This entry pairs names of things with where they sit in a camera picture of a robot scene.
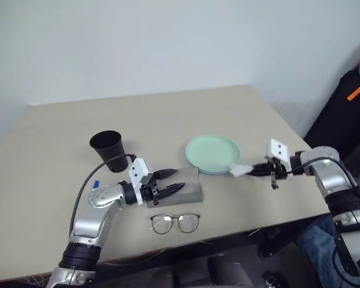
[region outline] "table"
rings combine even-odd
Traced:
[[[68,241],[77,192],[101,162],[89,146],[103,130],[122,134],[125,151],[155,169],[189,167],[185,144],[199,134],[234,140],[243,163],[264,161],[270,138],[291,152],[308,145],[247,86],[171,92],[29,107],[0,144],[0,280],[51,271]],[[128,179],[103,168],[103,185]],[[113,222],[100,260],[272,226],[328,212],[313,177],[279,181],[200,174],[204,201],[148,209],[129,206]],[[90,187],[83,194],[86,201]],[[192,234],[158,235],[149,217],[161,212],[201,214]]]

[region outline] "green plate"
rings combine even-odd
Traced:
[[[185,147],[185,155],[194,167],[207,174],[224,174],[229,164],[240,162],[236,143],[220,135],[199,135]]]

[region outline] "jeans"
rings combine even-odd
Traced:
[[[337,275],[332,264],[332,254],[336,247],[334,236],[337,234],[332,217],[323,218],[296,240],[296,244],[307,255],[316,268],[320,282],[324,288],[351,288]],[[347,274],[336,255],[335,263],[340,273],[351,283],[359,285],[359,277]]]

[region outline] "white tissue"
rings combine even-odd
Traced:
[[[250,173],[253,170],[253,167],[251,165],[243,165],[236,163],[229,164],[229,168],[229,173],[231,173],[234,177]]]

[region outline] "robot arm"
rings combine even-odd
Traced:
[[[278,188],[278,179],[301,174],[315,177],[339,233],[335,243],[341,263],[348,274],[360,276],[360,189],[341,164],[338,152],[320,146],[290,156],[286,145],[272,139],[266,159],[267,163],[253,166],[248,174],[271,175],[273,189]]]
[[[144,159],[136,158],[129,171],[131,183],[122,181],[116,185],[94,189],[84,202],[70,233],[69,243],[62,260],[52,272],[47,288],[87,286],[95,278],[95,267],[101,248],[105,244],[115,215],[125,205],[142,204],[143,201],[170,196],[185,184],[176,183],[166,189],[156,189],[156,180],[164,179],[175,169],[152,172]]]

